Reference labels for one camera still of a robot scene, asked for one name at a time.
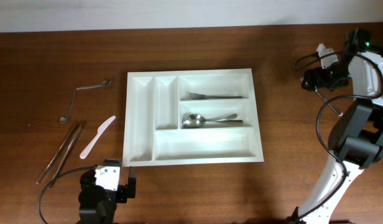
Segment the steel fork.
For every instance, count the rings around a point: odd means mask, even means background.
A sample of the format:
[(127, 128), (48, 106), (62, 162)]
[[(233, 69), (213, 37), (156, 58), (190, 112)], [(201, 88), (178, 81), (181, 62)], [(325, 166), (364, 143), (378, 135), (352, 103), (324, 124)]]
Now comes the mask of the steel fork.
[(242, 96), (219, 96), (219, 95), (204, 95), (197, 93), (189, 93), (189, 98), (193, 100), (218, 100), (218, 99), (240, 99)]
[[(301, 77), (300, 78), (300, 81), (302, 82), (303, 86), (306, 86), (307, 84), (304, 83), (303, 81), (304, 77)], [(319, 90), (316, 88), (315, 89), (315, 93), (324, 101), (324, 102), (327, 102), (328, 99), (322, 95)], [(334, 104), (332, 103), (329, 103), (328, 106), (338, 115), (338, 116), (342, 116), (343, 115), (343, 112), (338, 108), (336, 107)]]

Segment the steel tablespoon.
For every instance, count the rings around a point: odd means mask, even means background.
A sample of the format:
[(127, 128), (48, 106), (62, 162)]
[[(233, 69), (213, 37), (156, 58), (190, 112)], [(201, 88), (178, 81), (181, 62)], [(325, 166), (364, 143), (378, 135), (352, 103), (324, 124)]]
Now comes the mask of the steel tablespoon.
[(195, 129), (195, 128), (204, 128), (204, 127), (220, 127), (220, 126), (234, 126), (234, 125), (243, 125), (243, 120), (222, 120), (222, 121), (189, 121), (186, 120), (182, 123), (182, 127), (185, 129)]
[(231, 114), (231, 115), (226, 115), (226, 116), (219, 116), (215, 118), (205, 118), (200, 114), (191, 114), (188, 116), (188, 119), (191, 120), (197, 120), (201, 122), (208, 122), (208, 121), (222, 121), (222, 120), (230, 120), (230, 119), (235, 119), (238, 117), (238, 114)]

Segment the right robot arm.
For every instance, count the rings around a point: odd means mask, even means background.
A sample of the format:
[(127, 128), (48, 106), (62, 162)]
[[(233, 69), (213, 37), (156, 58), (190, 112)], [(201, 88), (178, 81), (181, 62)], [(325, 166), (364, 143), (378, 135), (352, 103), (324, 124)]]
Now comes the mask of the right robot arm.
[[(383, 158), (383, 47), (371, 43), (370, 31), (357, 28), (348, 34), (343, 50), (335, 52), (320, 44), (310, 56), (320, 67), (293, 65), (294, 70), (304, 72), (304, 90), (333, 91), (351, 83), (353, 93), (325, 100), (321, 106), (315, 131), (329, 157), (310, 196), (286, 223), (331, 223), (332, 213), (351, 183)], [(324, 141), (320, 121), (325, 108), (347, 98), (353, 103)]]

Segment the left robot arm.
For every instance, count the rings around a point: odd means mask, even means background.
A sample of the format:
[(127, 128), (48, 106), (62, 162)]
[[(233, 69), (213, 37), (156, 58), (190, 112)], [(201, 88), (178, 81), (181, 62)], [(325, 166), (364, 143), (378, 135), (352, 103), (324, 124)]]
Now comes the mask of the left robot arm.
[(129, 168), (126, 184), (119, 183), (120, 177), (121, 161), (115, 159), (104, 160), (103, 164), (93, 166), (80, 177), (80, 223), (113, 223), (118, 204), (136, 197), (134, 169)]

